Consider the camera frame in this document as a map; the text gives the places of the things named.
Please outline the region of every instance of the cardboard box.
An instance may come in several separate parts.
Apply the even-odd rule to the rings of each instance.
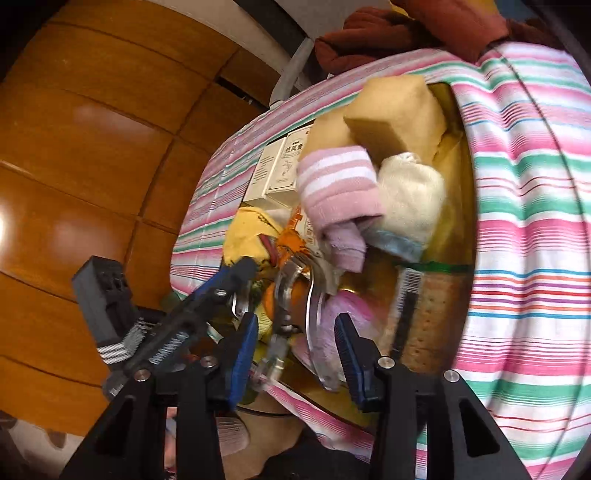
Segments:
[[[267,191],[269,181],[271,180],[271,174],[275,167],[275,163],[283,151],[285,141],[286,138],[282,138],[268,144],[263,149],[259,161],[256,164],[255,171],[252,174],[251,182],[248,184],[248,188],[242,199],[244,203],[263,210],[275,209],[278,206],[282,206],[274,200],[267,198],[265,192]]]
[[[309,131],[310,127],[304,127],[287,135],[283,151],[271,173],[266,195],[286,207],[293,207],[300,202],[296,190],[297,163]]]

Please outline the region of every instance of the yellow sponge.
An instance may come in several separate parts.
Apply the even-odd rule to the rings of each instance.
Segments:
[[[316,150],[357,145],[343,120],[345,109],[344,106],[335,108],[314,121],[308,133],[308,140],[301,151],[300,160]]]
[[[376,165],[403,152],[417,154],[423,164],[431,165],[447,128],[441,107],[421,75],[368,80],[343,117]]]

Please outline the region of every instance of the pink and white striped fabric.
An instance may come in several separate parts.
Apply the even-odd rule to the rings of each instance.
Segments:
[[[568,54],[507,43],[476,65],[438,50],[378,60],[315,85],[212,157],[174,247],[184,296],[217,271],[264,146],[352,101],[368,78],[419,73],[453,89],[475,166],[475,279],[456,368],[535,479],[563,476],[591,433],[591,87]],[[331,448],[372,438],[277,384],[269,392]],[[426,439],[417,445],[425,478]]]

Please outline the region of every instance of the wooden panel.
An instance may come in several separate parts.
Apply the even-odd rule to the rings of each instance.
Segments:
[[[91,255],[123,261],[133,221],[0,167],[0,270],[73,299]]]
[[[99,387],[63,380],[0,356],[0,410],[44,429],[85,435],[107,406]]]
[[[78,305],[0,274],[0,352],[46,372],[100,386],[109,375]]]
[[[54,21],[90,27],[160,52],[212,79],[238,49],[174,10],[137,0],[70,0]]]
[[[88,98],[34,85],[0,85],[0,111],[0,161],[132,215],[172,139]]]
[[[232,134],[262,112],[212,83],[189,115],[181,137],[213,153]]]
[[[170,257],[177,236],[140,223],[135,234],[125,274],[134,302],[142,307],[160,308],[170,287]]]
[[[271,92],[280,77],[269,65],[244,48],[240,48],[231,58],[220,76],[266,106],[269,106]]]
[[[27,44],[8,82],[86,95],[175,132],[207,80],[174,60],[108,35],[49,24]]]
[[[175,141],[148,197],[144,218],[178,232],[209,157]]]

